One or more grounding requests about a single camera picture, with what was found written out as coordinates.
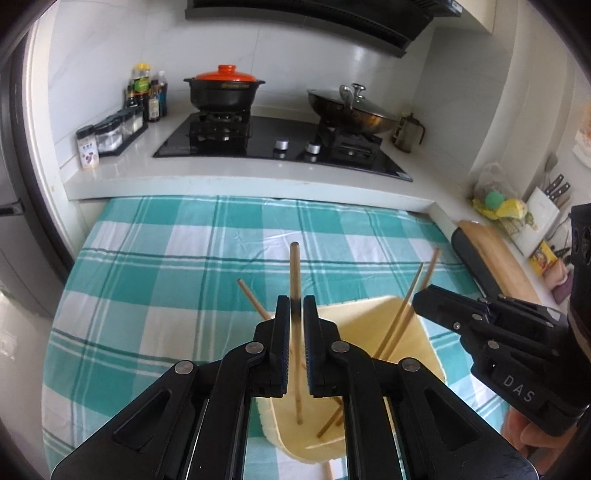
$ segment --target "plastic bag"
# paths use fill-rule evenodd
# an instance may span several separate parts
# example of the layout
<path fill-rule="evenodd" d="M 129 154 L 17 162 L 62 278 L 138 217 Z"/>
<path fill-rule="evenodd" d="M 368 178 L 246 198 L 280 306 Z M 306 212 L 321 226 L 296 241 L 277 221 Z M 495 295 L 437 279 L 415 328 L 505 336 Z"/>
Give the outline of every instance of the plastic bag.
<path fill-rule="evenodd" d="M 474 198 L 485 203 L 490 192 L 499 192 L 506 199 L 516 199 L 517 192 L 507 180 L 505 170 L 498 163 L 491 163 L 482 169 L 474 186 Z"/>

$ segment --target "kettle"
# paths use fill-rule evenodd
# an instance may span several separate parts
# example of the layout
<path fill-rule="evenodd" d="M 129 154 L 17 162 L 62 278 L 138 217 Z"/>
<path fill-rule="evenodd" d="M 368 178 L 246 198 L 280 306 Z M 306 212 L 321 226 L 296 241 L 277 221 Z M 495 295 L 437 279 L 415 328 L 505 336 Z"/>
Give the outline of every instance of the kettle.
<path fill-rule="evenodd" d="M 420 145 L 423 143 L 423 138 L 425 138 L 425 127 L 412 114 L 403 116 L 392 135 L 394 146 L 405 153 L 410 153 L 419 129 L 423 130 L 421 138 L 418 141 Z"/>

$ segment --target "range hood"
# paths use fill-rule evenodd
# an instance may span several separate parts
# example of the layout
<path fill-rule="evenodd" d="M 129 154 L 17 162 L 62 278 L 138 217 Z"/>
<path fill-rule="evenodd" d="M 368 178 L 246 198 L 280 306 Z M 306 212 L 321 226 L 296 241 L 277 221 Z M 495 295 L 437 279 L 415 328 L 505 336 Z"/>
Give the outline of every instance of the range hood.
<path fill-rule="evenodd" d="M 454 0 L 187 0 L 185 17 L 289 22 L 402 57 L 434 17 L 461 13 Z"/>

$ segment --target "green ball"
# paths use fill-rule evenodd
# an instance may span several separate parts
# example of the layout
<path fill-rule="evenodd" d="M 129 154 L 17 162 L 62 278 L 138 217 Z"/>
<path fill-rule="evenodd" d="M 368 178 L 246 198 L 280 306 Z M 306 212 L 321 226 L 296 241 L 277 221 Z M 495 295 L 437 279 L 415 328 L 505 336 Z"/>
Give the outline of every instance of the green ball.
<path fill-rule="evenodd" d="M 501 206 L 501 203 L 505 201 L 505 197 L 502 193 L 492 191 L 486 196 L 484 203 L 491 210 L 497 210 Z"/>

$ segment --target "refrigerator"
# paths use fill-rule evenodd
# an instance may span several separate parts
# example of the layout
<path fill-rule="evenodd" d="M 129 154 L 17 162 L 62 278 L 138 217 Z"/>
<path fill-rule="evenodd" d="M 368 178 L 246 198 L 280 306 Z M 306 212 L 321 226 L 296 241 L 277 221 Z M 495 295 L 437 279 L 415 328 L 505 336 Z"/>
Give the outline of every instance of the refrigerator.
<path fill-rule="evenodd" d="M 21 105 L 27 30 L 52 2 L 11 3 L 0 15 L 0 290 L 52 319 L 73 260 L 40 195 Z"/>

